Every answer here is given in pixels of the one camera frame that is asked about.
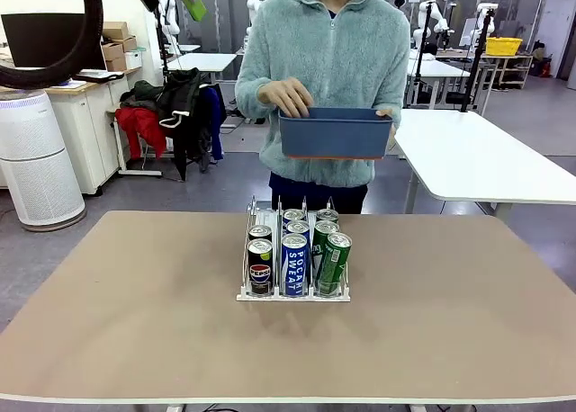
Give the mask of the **person's right hand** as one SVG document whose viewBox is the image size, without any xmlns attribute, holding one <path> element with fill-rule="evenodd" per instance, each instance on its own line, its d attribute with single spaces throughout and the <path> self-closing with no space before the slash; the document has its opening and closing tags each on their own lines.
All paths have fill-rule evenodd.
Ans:
<svg viewBox="0 0 576 412">
<path fill-rule="evenodd" d="M 294 77 L 262 85 L 257 98 L 264 104 L 275 105 L 289 118 L 308 117 L 309 109 L 313 106 L 310 92 Z"/>
</svg>

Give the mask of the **person's left hand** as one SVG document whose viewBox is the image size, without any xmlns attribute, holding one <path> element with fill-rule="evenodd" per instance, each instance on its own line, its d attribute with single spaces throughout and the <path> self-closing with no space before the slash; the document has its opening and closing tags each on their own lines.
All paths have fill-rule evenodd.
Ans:
<svg viewBox="0 0 576 412">
<path fill-rule="evenodd" d="M 376 115 L 381 117 L 381 118 L 385 118 L 385 117 L 393 117 L 393 110 L 392 109 L 383 109 L 383 110 L 377 110 L 376 111 Z M 392 152 L 393 148 L 395 147 L 395 134 L 396 134 L 396 126 L 393 123 L 391 125 L 390 128 L 390 132 L 389 132 L 389 137 L 387 140 L 387 145 L 386 145 L 386 154 L 389 154 L 390 152 Z"/>
</svg>

